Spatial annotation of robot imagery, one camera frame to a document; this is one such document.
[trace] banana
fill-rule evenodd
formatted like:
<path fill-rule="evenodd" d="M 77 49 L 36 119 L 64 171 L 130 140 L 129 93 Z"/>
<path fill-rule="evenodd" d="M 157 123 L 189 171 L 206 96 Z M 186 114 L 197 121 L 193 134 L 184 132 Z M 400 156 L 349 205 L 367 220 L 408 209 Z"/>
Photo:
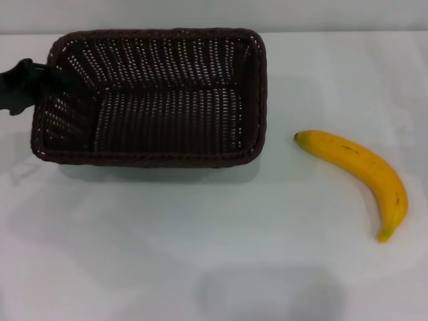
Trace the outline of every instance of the banana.
<path fill-rule="evenodd" d="M 370 187 L 382 218 L 377 240 L 387 242 L 403 222 L 408 207 L 406 189 L 394 169 L 367 148 L 321 130 L 298 132 L 294 140 L 305 151 L 342 167 Z"/>

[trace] white table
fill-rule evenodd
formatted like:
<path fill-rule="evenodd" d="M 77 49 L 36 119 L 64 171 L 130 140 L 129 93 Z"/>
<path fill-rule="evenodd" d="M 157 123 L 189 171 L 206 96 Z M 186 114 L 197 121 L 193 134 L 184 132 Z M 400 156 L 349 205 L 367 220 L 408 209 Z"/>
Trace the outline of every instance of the white table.
<path fill-rule="evenodd" d="M 428 32 L 265 33 L 267 140 L 232 169 L 59 166 L 0 113 L 0 320 L 420 321 L 428 316 Z M 57 35 L 1 36 L 0 70 Z M 397 169 L 388 244 L 367 187 L 301 151 L 321 128 Z"/>

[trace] basket bottom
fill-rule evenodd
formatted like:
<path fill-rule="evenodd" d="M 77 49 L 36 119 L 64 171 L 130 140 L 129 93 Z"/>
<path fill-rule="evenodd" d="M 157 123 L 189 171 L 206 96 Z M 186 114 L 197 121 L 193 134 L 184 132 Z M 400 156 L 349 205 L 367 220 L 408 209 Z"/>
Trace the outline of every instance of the basket bottom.
<path fill-rule="evenodd" d="M 98 105 L 95 152 L 217 154 L 242 148 L 235 88 L 106 91 Z"/>

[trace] rectangular basket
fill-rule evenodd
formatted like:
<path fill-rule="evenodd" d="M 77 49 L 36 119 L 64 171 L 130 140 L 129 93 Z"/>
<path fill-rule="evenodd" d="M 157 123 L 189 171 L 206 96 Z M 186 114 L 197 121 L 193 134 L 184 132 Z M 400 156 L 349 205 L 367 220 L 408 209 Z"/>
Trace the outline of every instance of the rectangular basket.
<path fill-rule="evenodd" d="M 263 148 L 266 56 L 253 31 L 82 31 L 58 39 L 47 64 L 81 86 L 43 89 L 31 147 L 44 161 L 231 167 Z"/>

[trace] white wall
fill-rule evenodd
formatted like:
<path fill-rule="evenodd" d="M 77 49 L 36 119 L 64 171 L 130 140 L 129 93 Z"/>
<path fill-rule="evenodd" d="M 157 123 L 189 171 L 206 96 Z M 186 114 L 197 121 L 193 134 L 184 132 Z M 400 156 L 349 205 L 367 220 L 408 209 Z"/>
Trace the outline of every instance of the white wall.
<path fill-rule="evenodd" d="M 0 0 L 0 33 L 183 26 L 428 29 L 428 0 Z"/>

